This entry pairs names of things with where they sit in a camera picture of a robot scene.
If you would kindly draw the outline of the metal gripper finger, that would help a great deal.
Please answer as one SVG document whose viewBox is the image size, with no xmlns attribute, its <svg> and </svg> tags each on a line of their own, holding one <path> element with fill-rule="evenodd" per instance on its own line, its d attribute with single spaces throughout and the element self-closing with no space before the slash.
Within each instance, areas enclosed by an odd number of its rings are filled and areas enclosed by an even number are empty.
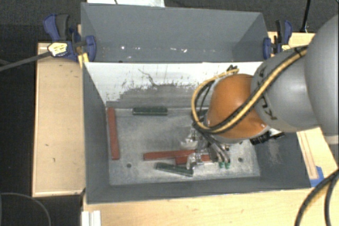
<svg viewBox="0 0 339 226">
<path fill-rule="evenodd" d="M 192 153 L 188 155 L 186 160 L 186 168 L 194 168 L 196 165 L 203 165 L 202 154 Z"/>
<path fill-rule="evenodd" d="M 181 149 L 196 149 L 198 145 L 198 140 L 192 138 L 185 138 L 180 142 Z"/>
</svg>

